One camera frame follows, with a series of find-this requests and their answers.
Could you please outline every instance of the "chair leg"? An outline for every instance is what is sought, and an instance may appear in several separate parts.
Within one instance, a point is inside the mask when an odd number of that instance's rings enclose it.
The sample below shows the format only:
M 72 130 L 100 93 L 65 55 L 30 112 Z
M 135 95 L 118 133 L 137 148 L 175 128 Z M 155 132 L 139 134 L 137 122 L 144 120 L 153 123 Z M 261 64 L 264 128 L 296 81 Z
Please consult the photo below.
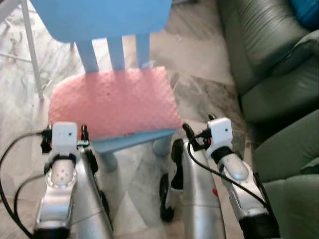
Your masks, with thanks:
M 43 97 L 42 86 L 41 86 L 41 81 L 40 81 L 39 67 L 38 67 L 38 62 L 37 62 L 36 54 L 35 54 L 32 29 L 31 29 L 31 23 L 30 23 L 30 16 L 29 16 L 28 5 L 27 5 L 26 0 L 21 0 L 21 9 L 22 9 L 22 14 L 23 14 L 23 19 L 24 19 L 26 38 L 28 40 L 28 45 L 29 45 L 31 62 L 32 62 L 32 66 L 33 66 L 35 85 L 36 85 L 36 88 L 38 90 L 39 98 L 41 100 L 43 100 L 44 97 Z
M 164 157 L 169 153 L 170 141 L 172 134 L 153 142 L 153 152 L 155 155 Z
M 106 152 L 106 153 L 99 153 L 104 167 L 107 172 L 112 172 L 118 168 L 118 161 L 114 155 L 114 153 Z

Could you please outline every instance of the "white table leg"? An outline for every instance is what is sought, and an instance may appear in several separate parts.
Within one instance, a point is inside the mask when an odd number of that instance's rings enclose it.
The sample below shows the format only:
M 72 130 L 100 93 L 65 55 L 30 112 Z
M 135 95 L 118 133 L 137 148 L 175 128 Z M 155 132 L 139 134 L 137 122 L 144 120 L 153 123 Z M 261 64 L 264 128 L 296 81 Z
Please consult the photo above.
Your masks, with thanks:
M 22 14 L 23 14 L 23 19 L 24 19 L 25 32 L 26 32 L 26 37 L 28 40 L 31 62 L 32 62 L 32 66 L 33 66 L 35 85 L 36 85 L 36 88 L 38 90 L 39 98 L 41 100 L 43 100 L 44 97 L 43 97 L 43 91 L 42 91 L 42 86 L 41 86 L 41 81 L 40 81 L 39 66 L 38 66 L 38 62 L 36 59 L 36 53 L 35 53 L 35 48 L 34 48 L 28 5 L 27 5 L 26 0 L 20 0 L 20 1 L 21 1 L 21 9 L 22 9 Z

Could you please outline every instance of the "blue chair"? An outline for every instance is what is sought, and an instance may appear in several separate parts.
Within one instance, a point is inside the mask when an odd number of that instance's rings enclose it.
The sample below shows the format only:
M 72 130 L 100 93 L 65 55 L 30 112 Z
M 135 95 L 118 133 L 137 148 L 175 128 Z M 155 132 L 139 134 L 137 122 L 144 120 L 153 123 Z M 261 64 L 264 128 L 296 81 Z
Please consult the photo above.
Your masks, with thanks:
M 122 36 L 136 36 L 138 67 L 149 62 L 150 33 L 164 28 L 172 0 L 31 0 L 49 33 L 58 41 L 75 42 L 85 72 L 99 71 L 93 39 L 107 38 L 112 68 L 125 69 Z M 106 140 L 93 139 L 93 147 L 110 171 L 117 168 L 113 152 L 154 141 L 157 155 L 169 151 L 176 128 L 136 132 Z

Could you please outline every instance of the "sofa cushion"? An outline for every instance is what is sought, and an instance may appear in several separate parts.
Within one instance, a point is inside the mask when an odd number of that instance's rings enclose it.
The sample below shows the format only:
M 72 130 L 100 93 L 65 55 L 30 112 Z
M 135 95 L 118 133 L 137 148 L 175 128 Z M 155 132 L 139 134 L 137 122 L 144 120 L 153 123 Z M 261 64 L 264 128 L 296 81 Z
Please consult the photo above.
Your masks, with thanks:
M 284 239 L 319 238 L 319 175 L 264 184 Z
M 319 0 L 290 0 L 300 23 L 310 29 L 319 27 Z
M 282 59 L 309 31 L 287 0 L 236 0 L 242 37 L 256 73 Z
M 241 98 L 245 119 L 286 126 L 318 109 L 318 75 L 318 59 L 311 57 L 287 74 L 264 79 Z
M 319 110 L 278 132 L 254 153 L 254 166 L 263 182 L 301 174 L 319 156 Z

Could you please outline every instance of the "red light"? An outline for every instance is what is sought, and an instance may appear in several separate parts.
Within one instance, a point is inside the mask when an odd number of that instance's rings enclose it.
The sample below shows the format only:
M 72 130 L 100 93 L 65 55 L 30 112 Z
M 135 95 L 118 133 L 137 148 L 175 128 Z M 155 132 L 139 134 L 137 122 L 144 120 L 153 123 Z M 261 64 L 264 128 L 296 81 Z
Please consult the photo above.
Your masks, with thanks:
M 217 189 L 216 188 L 213 188 L 213 194 L 218 197 L 218 192 L 217 192 Z

